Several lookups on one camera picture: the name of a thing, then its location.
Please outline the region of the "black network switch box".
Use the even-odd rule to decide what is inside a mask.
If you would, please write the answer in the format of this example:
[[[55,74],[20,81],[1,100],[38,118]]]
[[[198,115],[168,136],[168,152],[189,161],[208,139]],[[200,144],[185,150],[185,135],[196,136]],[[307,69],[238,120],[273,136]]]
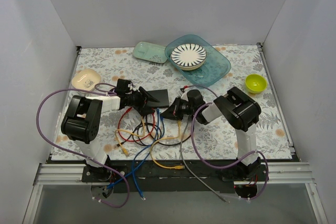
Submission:
[[[155,99],[157,99],[158,102],[148,101],[145,105],[145,108],[165,109],[170,106],[167,89],[151,90],[151,91],[148,91],[148,94],[154,97]]]

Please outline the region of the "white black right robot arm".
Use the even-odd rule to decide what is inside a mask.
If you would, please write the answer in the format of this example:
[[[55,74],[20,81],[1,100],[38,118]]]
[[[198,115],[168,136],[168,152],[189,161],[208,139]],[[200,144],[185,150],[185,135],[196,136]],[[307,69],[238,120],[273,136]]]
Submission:
[[[169,120],[181,120],[184,115],[192,117],[191,139],[194,142],[194,123],[207,125],[223,116],[235,129],[238,154],[237,161],[226,166],[215,166],[201,157],[198,150],[194,151],[199,159],[214,169],[228,169],[238,166],[238,176],[242,180],[251,180],[257,174],[261,161],[256,147],[256,126],[261,108],[259,104],[237,87],[227,91],[225,95],[217,96],[211,103],[206,103],[199,90],[184,92],[175,98],[174,102],[163,113],[162,117]]]

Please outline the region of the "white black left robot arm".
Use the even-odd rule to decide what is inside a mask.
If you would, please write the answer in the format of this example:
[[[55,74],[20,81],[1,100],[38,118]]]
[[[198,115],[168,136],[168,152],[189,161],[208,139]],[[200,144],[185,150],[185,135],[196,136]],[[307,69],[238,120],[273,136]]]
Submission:
[[[143,87],[135,89],[130,80],[124,79],[119,79],[116,87],[107,94],[72,97],[61,124],[61,132],[79,146],[86,156],[86,164],[95,167],[93,175],[98,181],[106,182],[112,175],[111,168],[105,165],[108,156],[96,140],[101,114],[132,107],[145,116],[153,111],[147,106],[148,102],[159,103],[159,100]]]

